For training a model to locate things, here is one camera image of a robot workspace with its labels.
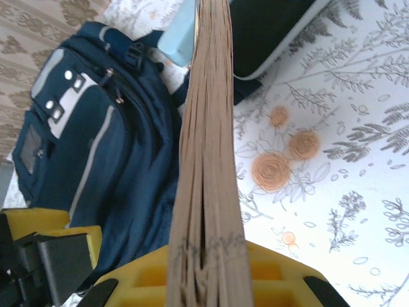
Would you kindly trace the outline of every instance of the backpack buckle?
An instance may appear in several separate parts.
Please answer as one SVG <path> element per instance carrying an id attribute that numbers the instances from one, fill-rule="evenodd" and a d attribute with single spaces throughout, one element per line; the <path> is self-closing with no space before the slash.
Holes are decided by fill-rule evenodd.
<path id="1" fill-rule="evenodd" d="M 143 58 L 145 56 L 145 50 L 146 47 L 143 43 L 133 42 L 126 54 L 127 63 L 130 66 L 140 70 L 142 67 Z"/>

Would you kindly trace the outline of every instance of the patterned fabric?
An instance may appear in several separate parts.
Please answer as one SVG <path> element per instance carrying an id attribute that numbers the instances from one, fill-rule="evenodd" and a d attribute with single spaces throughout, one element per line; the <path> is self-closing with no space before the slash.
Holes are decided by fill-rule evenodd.
<path id="1" fill-rule="evenodd" d="M 137 38 L 180 2 L 114 0 L 104 21 Z M 321 271 L 351 307 L 408 306 L 408 29 L 407 0 L 334 0 L 235 108 L 247 239 Z M 186 70 L 153 56 L 176 89 Z"/>
<path id="2" fill-rule="evenodd" d="M 57 44 L 110 0 L 0 0 L 0 160 L 15 144 L 29 89 Z"/>

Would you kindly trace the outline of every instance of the bedsheet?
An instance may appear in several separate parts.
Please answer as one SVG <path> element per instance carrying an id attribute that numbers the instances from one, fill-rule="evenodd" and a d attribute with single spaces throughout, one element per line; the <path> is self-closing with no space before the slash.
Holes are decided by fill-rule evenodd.
<path id="1" fill-rule="evenodd" d="M 180 3 L 114 0 L 103 21 L 137 38 Z M 151 56 L 175 90 L 187 69 Z M 321 271 L 351 307 L 409 306 L 409 1 L 333 0 L 262 81 L 235 109 L 247 239 Z M 8 199 L 22 203 L 15 180 Z"/>

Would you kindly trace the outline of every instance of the light blue object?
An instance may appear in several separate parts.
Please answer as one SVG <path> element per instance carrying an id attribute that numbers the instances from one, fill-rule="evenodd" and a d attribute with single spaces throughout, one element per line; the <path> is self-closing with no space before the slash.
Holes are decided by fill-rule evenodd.
<path id="1" fill-rule="evenodd" d="M 196 0 L 184 0 L 171 25 L 160 37 L 158 49 L 179 67 L 190 65 L 194 46 Z"/>

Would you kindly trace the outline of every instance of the navy blue backpack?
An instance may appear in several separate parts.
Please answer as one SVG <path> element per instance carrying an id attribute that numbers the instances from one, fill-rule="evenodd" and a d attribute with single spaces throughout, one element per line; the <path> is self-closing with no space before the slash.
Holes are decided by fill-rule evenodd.
<path id="1" fill-rule="evenodd" d="M 183 101 L 162 82 L 163 64 L 146 56 L 161 34 L 133 42 L 87 22 L 31 88 L 13 151 L 19 187 L 29 207 L 67 210 L 73 227 L 102 227 L 83 288 L 169 240 Z"/>

